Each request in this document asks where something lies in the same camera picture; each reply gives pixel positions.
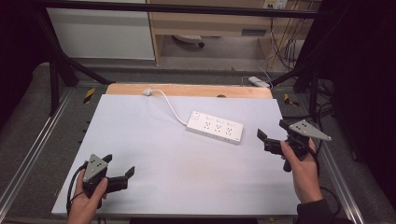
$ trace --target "power outlet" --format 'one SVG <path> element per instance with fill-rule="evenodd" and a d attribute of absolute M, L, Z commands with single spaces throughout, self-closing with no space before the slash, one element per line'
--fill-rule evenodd
<path fill-rule="evenodd" d="M 187 130 L 220 141 L 238 145 L 244 125 L 235 121 L 213 117 L 192 111 Z"/>
<path fill-rule="evenodd" d="M 275 9 L 285 9 L 288 0 L 276 0 Z"/>
<path fill-rule="evenodd" d="M 265 0 L 262 8 L 275 8 L 276 0 Z"/>

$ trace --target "power strip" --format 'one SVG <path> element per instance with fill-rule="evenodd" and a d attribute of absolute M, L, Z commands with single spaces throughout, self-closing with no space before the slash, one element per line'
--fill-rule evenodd
<path fill-rule="evenodd" d="M 192 111 L 187 130 L 224 142 L 238 145 L 244 125 L 235 121 Z"/>
<path fill-rule="evenodd" d="M 268 83 L 266 83 L 265 81 L 263 81 L 263 80 L 261 80 L 261 79 L 259 79 L 257 77 L 250 77 L 248 79 L 248 81 L 251 82 L 253 85 L 258 86 L 258 87 L 267 88 L 267 87 L 270 86 L 270 85 L 268 85 Z"/>

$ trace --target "person's hand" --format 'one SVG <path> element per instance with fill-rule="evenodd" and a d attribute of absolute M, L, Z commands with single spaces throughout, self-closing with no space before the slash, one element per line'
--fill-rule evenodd
<path fill-rule="evenodd" d="M 107 188 L 107 179 L 104 178 L 99 185 L 96 187 L 95 192 L 88 198 L 83 192 L 82 188 L 82 178 L 85 174 L 85 170 L 81 170 L 78 174 L 78 179 L 76 183 L 76 189 L 74 195 L 78 195 L 72 202 L 72 207 L 70 209 L 69 219 L 67 223 L 70 224 L 89 224 L 92 222 L 97 206 L 102 199 L 106 197 L 105 192 Z"/>
<path fill-rule="evenodd" d="M 323 199 L 318 182 L 317 165 L 311 154 L 299 160 L 293 149 L 284 141 L 280 142 L 283 155 L 289 161 L 293 173 L 294 190 L 301 203 L 312 203 Z M 309 146 L 316 151 L 315 143 L 309 139 Z"/>

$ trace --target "white table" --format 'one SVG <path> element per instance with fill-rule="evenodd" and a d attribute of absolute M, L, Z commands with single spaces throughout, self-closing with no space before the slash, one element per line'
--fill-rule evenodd
<path fill-rule="evenodd" d="M 128 189 L 110 193 L 106 217 L 262 217 L 296 215 L 299 203 L 284 161 L 263 150 L 258 128 L 286 139 L 276 100 L 168 96 L 181 119 L 191 111 L 244 124 L 235 146 L 186 131 L 160 95 L 102 95 L 53 207 L 66 215 L 73 173 L 93 153 L 113 155 L 107 176 L 135 166 Z"/>

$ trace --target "cable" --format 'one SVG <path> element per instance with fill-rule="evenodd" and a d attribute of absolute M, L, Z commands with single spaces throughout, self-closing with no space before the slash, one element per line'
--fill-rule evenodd
<path fill-rule="evenodd" d="M 266 73 L 260 66 L 259 66 L 259 68 L 260 68 L 260 70 L 262 70 L 263 72 L 264 72 L 264 74 L 267 76 L 267 78 L 268 78 L 268 84 L 270 85 L 270 90 L 274 87 L 274 85 L 272 84 L 272 82 L 271 82 L 271 78 L 270 78 L 270 76 L 268 76 L 268 73 Z"/>
<path fill-rule="evenodd" d="M 335 212 L 333 214 L 335 216 L 337 216 L 340 213 L 340 211 L 341 211 L 341 204 L 340 204 L 340 200 L 338 199 L 337 195 L 335 195 L 334 192 L 332 192 L 331 190 L 329 190 L 327 188 L 324 188 L 324 187 L 320 187 L 320 188 L 325 190 L 325 191 L 327 191 L 327 192 L 329 192 L 334 197 L 335 201 L 337 202 L 337 210 L 335 210 Z"/>
<path fill-rule="evenodd" d="M 79 195 L 83 194 L 85 192 L 85 190 L 83 190 L 82 192 L 76 194 L 72 199 L 70 199 L 70 202 L 73 202 L 73 200 L 75 200 L 75 198 L 77 198 Z"/>
<path fill-rule="evenodd" d="M 318 152 L 315 152 L 314 149 L 311 147 L 308 148 L 309 154 L 311 154 L 312 158 L 314 158 L 315 163 L 317 164 L 317 172 L 318 172 L 318 177 L 320 176 L 320 166 L 319 166 L 319 160 L 318 160 Z"/>
<path fill-rule="evenodd" d="M 313 5 L 314 5 L 314 0 L 311 0 L 311 5 L 309 5 L 308 11 L 311 10 Z"/>
<path fill-rule="evenodd" d="M 318 117 L 324 118 L 324 117 L 330 115 L 332 112 L 333 112 L 332 107 L 323 109 L 322 111 L 320 111 L 320 113 L 318 113 Z M 306 119 L 307 121 L 310 121 L 310 120 L 312 120 L 312 115 L 309 114 L 309 115 L 302 115 L 302 116 L 283 116 L 283 119 L 287 120 L 287 121 L 301 120 L 301 119 Z"/>
<path fill-rule="evenodd" d="M 273 43 L 273 41 L 274 41 L 274 43 L 275 43 L 275 47 L 276 48 L 274 48 L 274 46 L 273 46 L 273 49 L 274 49 L 274 51 L 275 51 L 275 54 L 276 54 L 276 56 L 277 56 L 277 58 L 280 60 L 280 62 L 283 64 L 283 66 L 285 66 L 287 69 L 291 69 L 290 67 L 288 67 L 288 65 L 287 64 L 285 64 L 285 62 L 284 62 L 284 59 L 282 58 L 282 56 L 280 55 L 280 51 L 283 49 L 280 49 L 279 48 L 279 46 L 277 45 L 277 42 L 276 42 L 276 39 L 275 39 L 275 37 L 274 37 L 274 18 L 271 18 L 271 43 Z"/>
<path fill-rule="evenodd" d="M 177 113 L 175 112 L 174 108 L 171 106 L 171 103 L 169 103 L 168 97 L 166 97 L 166 95 L 165 95 L 165 93 L 163 93 L 163 91 L 160 91 L 160 90 L 152 90 L 152 89 L 145 89 L 145 90 L 143 91 L 143 95 L 150 96 L 154 91 L 160 92 L 160 93 L 165 97 L 166 102 L 168 103 L 169 107 L 171 107 L 171 110 L 172 110 L 172 112 L 175 114 L 175 116 L 176 116 L 176 118 L 178 119 L 178 121 L 180 121 L 180 123 L 182 123 L 184 126 L 187 126 L 187 123 L 184 122 L 183 120 L 181 120 L 181 119 L 178 117 L 178 115 L 177 115 Z"/>
<path fill-rule="evenodd" d="M 78 169 L 76 170 L 76 172 L 73 174 L 72 181 L 70 182 L 69 191 L 67 191 L 67 201 L 66 201 L 66 211 L 67 211 L 67 215 L 68 215 L 68 216 L 69 216 L 69 214 L 70 214 L 70 209 L 72 208 L 72 201 L 73 201 L 78 195 L 80 195 L 81 193 L 83 193 L 83 192 L 81 192 L 81 193 L 79 193 L 78 195 L 76 195 L 75 197 L 73 197 L 73 199 L 70 199 L 70 196 L 71 196 L 71 194 L 72 194 L 72 188 L 73 188 L 74 182 L 75 182 L 75 180 L 76 180 L 76 176 L 78 175 L 78 173 L 79 173 L 81 170 L 86 169 L 86 168 L 87 168 L 87 165 L 88 165 L 88 162 L 87 162 L 87 161 L 84 161 L 84 164 L 83 164 L 82 166 L 78 167 Z"/>
<path fill-rule="evenodd" d="M 284 57 L 285 57 L 285 59 L 287 59 L 288 67 L 290 67 L 290 68 L 291 68 L 290 59 L 292 60 L 292 64 L 293 64 L 292 68 L 294 68 L 294 66 L 295 66 L 295 50 L 296 50 L 296 43 L 297 43 L 296 37 L 303 30 L 305 21 L 306 21 L 305 19 L 297 20 L 297 22 L 294 26 L 293 34 L 291 35 L 291 38 L 288 40 L 288 43 L 286 44 L 286 47 L 285 47 Z"/>

